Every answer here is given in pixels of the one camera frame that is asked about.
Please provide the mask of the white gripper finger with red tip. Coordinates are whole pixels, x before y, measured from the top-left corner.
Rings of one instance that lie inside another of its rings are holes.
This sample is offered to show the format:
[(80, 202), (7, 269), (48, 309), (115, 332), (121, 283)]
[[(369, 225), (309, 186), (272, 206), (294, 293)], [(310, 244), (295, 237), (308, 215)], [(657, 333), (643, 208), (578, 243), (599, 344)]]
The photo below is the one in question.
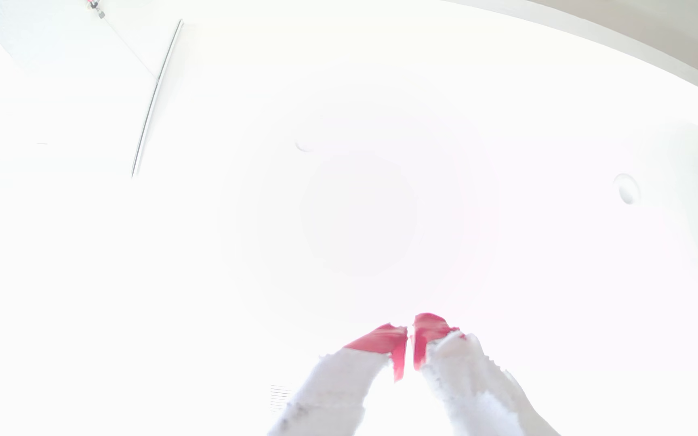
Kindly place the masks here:
[(412, 326), (414, 369), (442, 404), (455, 435), (558, 435), (474, 334), (430, 312), (416, 315)]
[(386, 323), (320, 358), (267, 434), (354, 435), (379, 374), (390, 366), (402, 380), (408, 341), (406, 326)]

